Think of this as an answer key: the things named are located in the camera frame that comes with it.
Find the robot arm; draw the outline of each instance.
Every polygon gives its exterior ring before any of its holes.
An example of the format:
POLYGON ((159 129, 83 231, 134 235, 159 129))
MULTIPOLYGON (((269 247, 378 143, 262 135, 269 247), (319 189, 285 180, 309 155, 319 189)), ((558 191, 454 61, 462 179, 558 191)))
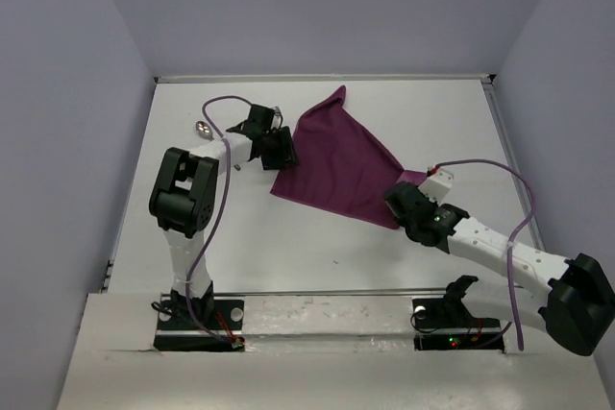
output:
POLYGON ((169 245, 174 282, 171 302, 185 314, 185 286, 189 302, 201 322, 213 311, 213 282, 204 260, 190 268, 204 244, 204 229, 213 215, 217 178, 226 172, 227 146, 231 165, 259 157, 263 169, 281 170, 298 163, 288 127, 281 127, 277 108, 251 105, 248 118, 227 130, 223 140, 185 151, 170 148, 164 154, 150 197, 150 213, 169 245))
MULTIPOLYGON (((444 176, 452 178, 448 172, 444 176)), ((446 188, 435 198, 424 192, 433 189, 434 182, 441 179, 428 177, 427 184, 418 187, 400 182, 385 194, 407 237, 505 276, 508 239, 465 210, 439 205, 446 188)), ((513 267, 515 280, 523 287, 516 289, 522 323, 545 330, 571 352, 590 355, 615 319, 615 293, 598 261, 583 253, 566 259, 515 243, 513 267)), ((472 317, 511 320, 503 285, 464 277, 454 302, 462 302, 472 317)))

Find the small gray object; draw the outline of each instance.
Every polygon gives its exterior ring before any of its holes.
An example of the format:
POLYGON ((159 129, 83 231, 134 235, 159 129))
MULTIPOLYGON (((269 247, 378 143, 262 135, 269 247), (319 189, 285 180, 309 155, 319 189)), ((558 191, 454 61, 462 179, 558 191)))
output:
POLYGON ((199 134, 199 136, 201 136, 202 138, 206 139, 207 141, 212 141, 213 140, 213 130, 211 129, 211 127, 208 124, 206 124, 202 120, 199 120, 196 123, 195 128, 196 128, 196 132, 199 134))

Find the gray wall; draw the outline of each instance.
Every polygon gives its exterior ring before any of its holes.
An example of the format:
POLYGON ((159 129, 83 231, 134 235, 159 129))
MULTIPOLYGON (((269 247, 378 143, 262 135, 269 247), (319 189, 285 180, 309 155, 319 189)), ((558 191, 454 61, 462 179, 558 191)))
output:
POLYGON ((111 0, 0 0, 0 407, 52 409, 152 79, 111 0))
POLYGON ((156 75, 498 72, 538 0, 114 0, 156 75))
MULTIPOLYGON (((541 0, 496 88, 548 250, 615 280, 615 0, 541 0)), ((597 359, 615 402, 615 329, 597 359)))

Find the white tabletop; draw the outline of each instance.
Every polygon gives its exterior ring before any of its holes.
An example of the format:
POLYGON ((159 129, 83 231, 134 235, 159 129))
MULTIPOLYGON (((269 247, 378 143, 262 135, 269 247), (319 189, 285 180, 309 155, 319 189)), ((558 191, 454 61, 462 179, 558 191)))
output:
MULTIPOLYGON (((208 98, 236 94, 279 106, 294 130, 299 116, 347 86, 345 108, 407 169, 443 160, 484 157, 505 162, 480 81, 359 81, 159 84, 128 203, 110 292, 168 292, 168 248, 148 200, 164 151, 204 141, 194 130, 208 98)), ((238 102, 210 114, 224 128, 246 117, 238 102)), ((456 167, 447 202, 503 233, 523 218, 508 173, 483 165, 456 167)), ((233 170, 225 217, 207 262, 218 292, 444 287, 462 274, 500 279, 475 263, 410 242, 384 229, 269 194, 275 172, 259 161, 233 170)), ((218 193, 222 190, 218 183, 218 193)), ((531 243, 529 233, 520 240, 531 243)))
MULTIPOLYGON (((514 351, 512 331, 508 354, 417 351, 404 303, 381 297, 374 302, 394 316, 389 328, 407 335, 339 337, 337 322, 321 315, 322 328, 333 326, 328 341, 249 341, 242 353, 159 352, 149 306, 156 296, 90 295, 59 410, 610 408, 593 358, 531 328, 524 353, 514 351)), ((288 307, 288 297, 269 298, 288 307)), ((307 326, 302 316, 292 329, 307 326)))

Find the maroon towel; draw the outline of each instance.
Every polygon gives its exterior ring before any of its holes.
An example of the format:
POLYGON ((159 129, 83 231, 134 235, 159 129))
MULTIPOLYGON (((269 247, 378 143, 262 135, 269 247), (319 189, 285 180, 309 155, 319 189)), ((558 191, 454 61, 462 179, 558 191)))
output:
POLYGON ((344 110, 346 86, 304 113, 293 142, 300 165, 282 170, 271 193, 385 228, 398 228, 384 203, 397 181, 421 184, 378 139, 344 110))

